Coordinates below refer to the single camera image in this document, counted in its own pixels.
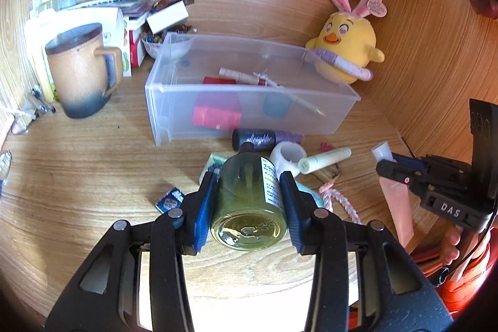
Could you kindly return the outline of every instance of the finger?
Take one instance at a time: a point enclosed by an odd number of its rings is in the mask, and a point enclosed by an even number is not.
[[[477,242],[479,241],[479,234],[476,234],[474,232],[467,232],[466,235],[463,238],[463,244],[468,245],[467,249],[462,251],[462,258],[466,258],[467,255],[470,254],[471,250],[474,249],[474,247],[477,245]],[[467,265],[469,264],[470,260],[472,258],[469,257],[467,260],[465,260],[458,268],[455,270],[453,275],[450,277],[450,280],[453,282],[459,281],[461,277],[463,276],[465,269],[467,268]]]
[[[448,229],[448,231],[446,231],[444,237],[450,244],[457,246],[460,243],[461,233],[461,230],[457,229],[456,227],[451,227],[450,229]]]
[[[441,253],[439,254],[439,258],[441,262],[445,265],[450,265],[455,259],[458,259],[460,256],[460,251],[454,247],[453,245],[445,245],[441,247]]]

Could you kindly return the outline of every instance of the blue gripper pad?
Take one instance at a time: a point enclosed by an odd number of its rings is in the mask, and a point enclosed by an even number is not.
[[[197,193],[199,196],[204,196],[195,221],[193,243],[195,252],[199,253],[202,247],[206,245],[213,206],[218,195],[218,182],[216,176],[211,173],[206,173]]]
[[[427,168],[424,163],[417,158],[410,158],[404,155],[392,154],[392,157],[396,162],[402,166],[413,169],[414,171],[420,171],[423,174],[427,174]]]
[[[287,228],[292,245],[297,252],[305,252],[305,234],[310,227],[311,217],[303,195],[298,190],[292,173],[285,171],[280,175],[280,190],[282,192],[283,207],[287,217]]]

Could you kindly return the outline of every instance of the white tape roll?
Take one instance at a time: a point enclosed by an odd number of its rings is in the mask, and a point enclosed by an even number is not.
[[[306,151],[299,144],[282,141],[273,148],[270,161],[275,165],[278,179],[280,179],[280,175],[285,171],[291,171],[292,176],[296,177],[300,173],[297,163],[307,156]]]

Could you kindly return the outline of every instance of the plastic storage box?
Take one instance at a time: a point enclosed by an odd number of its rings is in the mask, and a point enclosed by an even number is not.
[[[333,134],[360,97],[339,77],[325,80],[317,61],[293,45],[168,33],[145,84],[155,143],[227,138],[234,126]],[[202,83],[220,68],[264,74],[281,87]]]

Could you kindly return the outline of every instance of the red block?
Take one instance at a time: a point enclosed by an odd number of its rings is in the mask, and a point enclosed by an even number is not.
[[[204,84],[236,84],[232,79],[205,77]],[[196,126],[233,131],[241,121],[242,109],[235,93],[203,92],[195,101],[192,123]]]

